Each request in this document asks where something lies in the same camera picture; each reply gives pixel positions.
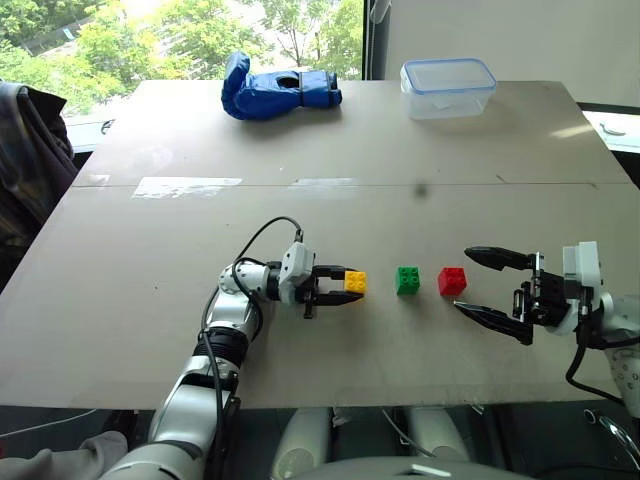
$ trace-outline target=clear plastic container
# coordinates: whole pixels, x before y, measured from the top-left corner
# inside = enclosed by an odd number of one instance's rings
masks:
[[[406,62],[400,78],[407,113],[415,119],[480,115],[496,91],[496,79],[475,58]]]

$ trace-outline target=green foliage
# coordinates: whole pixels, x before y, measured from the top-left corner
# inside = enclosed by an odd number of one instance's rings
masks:
[[[92,72],[86,60],[76,57],[32,57],[8,40],[0,40],[0,72],[8,82],[27,83],[69,100],[67,114],[86,114],[96,103],[123,93],[111,75]]]
[[[19,46],[87,16],[103,0],[1,0],[0,35]]]
[[[362,78],[362,15],[362,0],[342,0],[316,35],[314,68],[342,79]]]
[[[95,72],[115,76],[126,92],[132,92],[140,81],[158,76],[157,42],[152,31],[127,18],[118,0],[100,8],[77,40],[79,57]]]
[[[241,1],[262,4],[263,26],[296,65],[360,78],[362,0]],[[19,48],[87,15],[74,48],[38,57]],[[265,63],[272,48],[232,17],[225,0],[170,0],[142,20],[128,18],[120,0],[0,0],[0,77],[66,98],[67,115],[89,113],[146,79],[222,78],[232,52]]]
[[[0,32],[19,45],[42,30],[46,9],[33,0],[3,0],[0,3]]]
[[[223,0],[173,0],[158,14],[168,33],[170,53],[192,63],[191,77],[224,77],[227,58],[242,50],[260,59],[269,50],[253,30],[232,18]]]
[[[265,18],[262,25],[279,33],[283,55],[296,62],[298,67],[306,65],[308,49],[314,29],[329,10],[329,0],[242,0],[246,4],[262,4]]]

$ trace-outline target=table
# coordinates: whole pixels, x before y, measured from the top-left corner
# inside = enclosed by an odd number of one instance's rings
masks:
[[[403,116],[394,82],[345,82],[340,111],[267,123],[227,117],[219,87],[133,95],[0,296],[0,404],[158,406],[218,273],[278,214],[318,262],[367,271],[369,291],[313,320],[276,305],[241,372],[245,407],[586,398],[563,380],[572,337],[538,327],[521,346],[435,280],[462,265],[462,300],[509,311],[522,272],[465,247],[539,249],[559,272],[563,245],[597,240],[607,288],[640,289],[638,191],[560,84],[500,83],[486,116],[425,123]],[[274,227],[251,253],[277,259],[291,235]],[[405,264],[420,267],[415,297],[394,293]],[[614,389],[600,352],[578,378]]]

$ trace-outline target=floor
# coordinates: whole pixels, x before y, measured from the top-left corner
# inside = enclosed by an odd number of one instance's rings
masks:
[[[607,401],[499,405],[481,409],[448,409],[472,460],[485,465],[536,475],[560,465],[590,464],[632,469],[620,445],[604,429],[586,423],[583,409],[599,409],[633,432],[630,417],[622,407]],[[0,407],[0,434],[59,420],[80,411],[25,407]],[[140,412],[134,445],[144,442],[152,417]],[[97,411],[73,422],[19,434],[0,440],[3,457],[28,458],[42,448],[69,450],[102,431],[111,412]],[[227,459],[226,477],[234,480],[269,478],[278,441],[293,410],[241,410]],[[341,460],[367,456],[407,455],[397,434],[386,423],[379,408],[350,408],[341,412],[349,421],[333,432],[331,458]],[[634,433],[639,441],[638,432]],[[628,479],[638,476],[584,468],[550,472],[537,478]]]

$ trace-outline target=lego brick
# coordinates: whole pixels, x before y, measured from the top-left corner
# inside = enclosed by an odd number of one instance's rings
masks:
[[[365,293],[367,291],[367,274],[364,272],[345,272],[345,292]]]
[[[445,267],[438,275],[440,295],[460,295],[467,286],[462,267]]]
[[[413,295],[420,288],[418,267],[398,267],[396,270],[396,293]]]

